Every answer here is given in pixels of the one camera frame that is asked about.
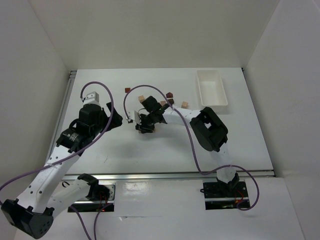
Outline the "white plastic bin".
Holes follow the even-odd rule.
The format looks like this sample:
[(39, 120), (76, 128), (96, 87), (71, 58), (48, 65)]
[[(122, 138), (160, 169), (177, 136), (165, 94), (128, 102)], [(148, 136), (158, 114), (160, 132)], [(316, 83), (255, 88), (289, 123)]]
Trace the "white plastic bin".
[(223, 80), (218, 70), (197, 70), (196, 86), (199, 102), (203, 107), (219, 112), (228, 106)]

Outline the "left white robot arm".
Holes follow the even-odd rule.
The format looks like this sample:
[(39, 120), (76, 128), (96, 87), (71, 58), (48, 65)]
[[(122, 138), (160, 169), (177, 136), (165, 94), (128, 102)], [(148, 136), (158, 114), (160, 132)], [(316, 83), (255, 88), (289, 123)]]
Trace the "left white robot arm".
[(34, 239), (40, 239), (49, 231), (54, 218), (74, 202), (83, 198), (107, 202), (110, 190), (86, 173), (79, 175), (63, 190), (54, 192), (86, 147), (106, 131), (122, 125), (123, 118), (113, 104), (108, 102), (106, 106), (110, 116), (99, 104), (84, 104), (78, 118), (60, 134), (44, 169), (16, 199), (4, 201), (1, 210), (12, 226)]

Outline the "light wood cube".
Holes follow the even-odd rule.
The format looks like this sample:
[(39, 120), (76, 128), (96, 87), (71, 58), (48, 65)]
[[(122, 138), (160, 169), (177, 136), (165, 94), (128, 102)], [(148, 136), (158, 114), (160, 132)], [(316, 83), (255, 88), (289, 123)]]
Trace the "light wood cube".
[(140, 103), (144, 102), (144, 101), (145, 101), (145, 97), (144, 97), (143, 95), (140, 95), (140, 96), (138, 97), (138, 101), (139, 101)]
[(181, 108), (183, 108), (183, 109), (187, 109), (188, 106), (189, 106), (189, 104), (186, 101), (183, 101), (182, 104), (181, 104)]

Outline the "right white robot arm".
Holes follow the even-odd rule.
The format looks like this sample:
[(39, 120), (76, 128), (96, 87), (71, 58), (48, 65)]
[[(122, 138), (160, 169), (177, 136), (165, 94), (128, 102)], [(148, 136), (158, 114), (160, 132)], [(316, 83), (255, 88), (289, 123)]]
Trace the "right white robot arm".
[(142, 134), (153, 133), (156, 124), (177, 124), (186, 127), (189, 137), (194, 135), (199, 145), (210, 153), (218, 164), (216, 171), (219, 191), (230, 193), (239, 182), (228, 153), (228, 129), (209, 107), (190, 110), (159, 103), (150, 96), (141, 103), (147, 114), (134, 112), (135, 129)]

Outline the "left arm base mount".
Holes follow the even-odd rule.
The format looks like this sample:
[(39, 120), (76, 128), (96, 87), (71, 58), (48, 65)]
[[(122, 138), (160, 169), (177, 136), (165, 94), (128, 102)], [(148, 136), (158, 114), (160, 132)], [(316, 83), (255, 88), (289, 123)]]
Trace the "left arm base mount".
[(98, 213), (103, 207), (102, 212), (114, 212), (116, 185), (107, 183), (103, 185), (107, 190), (101, 190), (94, 199), (86, 197), (73, 203), (71, 206), (79, 213)]

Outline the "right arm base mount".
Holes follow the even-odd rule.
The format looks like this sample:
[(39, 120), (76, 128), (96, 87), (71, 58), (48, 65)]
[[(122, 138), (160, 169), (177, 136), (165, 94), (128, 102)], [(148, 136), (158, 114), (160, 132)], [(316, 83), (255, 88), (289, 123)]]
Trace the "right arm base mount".
[(217, 182), (204, 182), (200, 192), (204, 195), (206, 210), (227, 210), (251, 206), (247, 186), (240, 181), (231, 192), (223, 192)]

